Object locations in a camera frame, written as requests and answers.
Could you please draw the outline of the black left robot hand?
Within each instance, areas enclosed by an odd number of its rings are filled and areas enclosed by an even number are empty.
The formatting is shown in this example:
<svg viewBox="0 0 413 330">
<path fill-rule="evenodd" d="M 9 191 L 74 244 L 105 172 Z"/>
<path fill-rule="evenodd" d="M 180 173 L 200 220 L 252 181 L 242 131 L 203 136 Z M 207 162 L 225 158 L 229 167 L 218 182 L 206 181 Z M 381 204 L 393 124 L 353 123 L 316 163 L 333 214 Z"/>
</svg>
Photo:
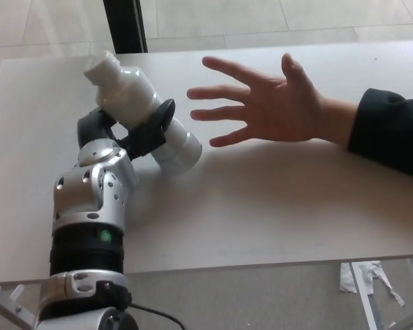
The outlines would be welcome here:
<svg viewBox="0 0 413 330">
<path fill-rule="evenodd" d="M 176 110 L 173 99 L 164 101 L 142 124 L 128 130 L 127 136 L 119 140 L 112 127 L 117 121 L 103 109 L 96 108 L 77 122 L 78 145 L 83 148 L 97 139 L 113 140 L 126 150 L 130 160 L 145 156 L 162 146 L 166 141 L 165 132 L 169 128 Z"/>
</svg>

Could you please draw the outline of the person right hand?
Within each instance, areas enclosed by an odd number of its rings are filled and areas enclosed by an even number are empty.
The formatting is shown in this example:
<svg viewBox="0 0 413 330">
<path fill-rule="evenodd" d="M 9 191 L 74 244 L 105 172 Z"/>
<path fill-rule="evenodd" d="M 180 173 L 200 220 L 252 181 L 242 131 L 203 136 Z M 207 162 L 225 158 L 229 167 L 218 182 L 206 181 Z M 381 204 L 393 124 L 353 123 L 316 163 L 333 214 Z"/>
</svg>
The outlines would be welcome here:
<svg viewBox="0 0 413 330">
<path fill-rule="evenodd" d="M 216 85 L 187 91 L 191 100 L 226 99 L 235 106 L 195 109 L 197 121 L 237 120 L 246 126 L 214 137 L 212 147 L 225 147 L 250 139 L 304 142 L 320 139 L 342 147 L 350 141 L 359 105 L 329 98 L 317 91 L 304 68 L 290 54 L 282 56 L 283 77 L 268 76 L 242 64 L 206 56 L 202 64 L 243 83 L 243 87 Z"/>
</svg>

